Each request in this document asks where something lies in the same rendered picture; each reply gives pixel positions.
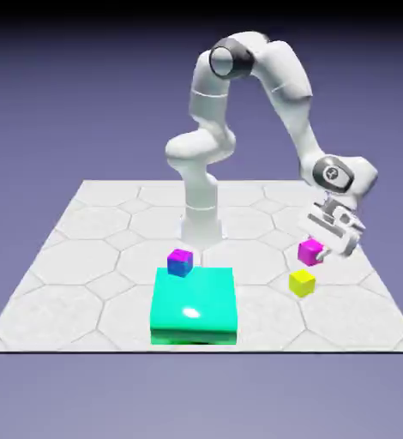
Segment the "large cyan box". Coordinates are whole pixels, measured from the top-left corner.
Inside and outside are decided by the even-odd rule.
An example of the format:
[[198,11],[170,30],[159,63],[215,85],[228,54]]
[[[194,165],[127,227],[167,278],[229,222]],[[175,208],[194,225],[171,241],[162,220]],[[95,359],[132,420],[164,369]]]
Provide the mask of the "large cyan box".
[[154,345],[234,345],[238,311],[232,269],[195,267],[178,277],[158,268],[150,334]]

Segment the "small purple blue cube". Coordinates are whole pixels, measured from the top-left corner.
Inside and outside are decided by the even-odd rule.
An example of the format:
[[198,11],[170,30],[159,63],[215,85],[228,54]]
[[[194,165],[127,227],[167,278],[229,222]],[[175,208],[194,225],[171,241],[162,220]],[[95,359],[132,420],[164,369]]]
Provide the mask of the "small purple blue cube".
[[174,249],[167,256],[167,272],[178,277],[185,277],[194,266],[194,255],[192,251]]

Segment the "small magenta cube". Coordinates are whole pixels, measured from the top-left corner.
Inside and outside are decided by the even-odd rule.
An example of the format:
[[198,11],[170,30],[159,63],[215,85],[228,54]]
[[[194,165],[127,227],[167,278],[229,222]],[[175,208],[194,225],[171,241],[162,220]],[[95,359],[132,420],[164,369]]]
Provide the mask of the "small magenta cube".
[[315,266],[322,261],[318,255],[323,250],[323,245],[313,238],[309,238],[298,245],[298,260],[308,267]]

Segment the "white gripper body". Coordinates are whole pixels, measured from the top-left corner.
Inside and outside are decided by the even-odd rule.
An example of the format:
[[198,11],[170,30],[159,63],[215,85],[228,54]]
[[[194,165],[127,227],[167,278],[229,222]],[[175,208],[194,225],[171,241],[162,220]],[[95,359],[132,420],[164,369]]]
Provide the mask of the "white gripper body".
[[350,256],[361,238],[360,219],[340,203],[313,203],[299,215],[298,226],[339,256]]

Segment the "small yellow cube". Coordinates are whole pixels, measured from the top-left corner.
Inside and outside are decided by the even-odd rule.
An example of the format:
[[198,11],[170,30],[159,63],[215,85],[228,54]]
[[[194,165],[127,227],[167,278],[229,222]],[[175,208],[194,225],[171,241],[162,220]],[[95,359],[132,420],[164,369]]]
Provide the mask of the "small yellow cube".
[[289,274],[288,287],[297,297],[303,298],[311,294],[316,287],[316,277],[301,269]]

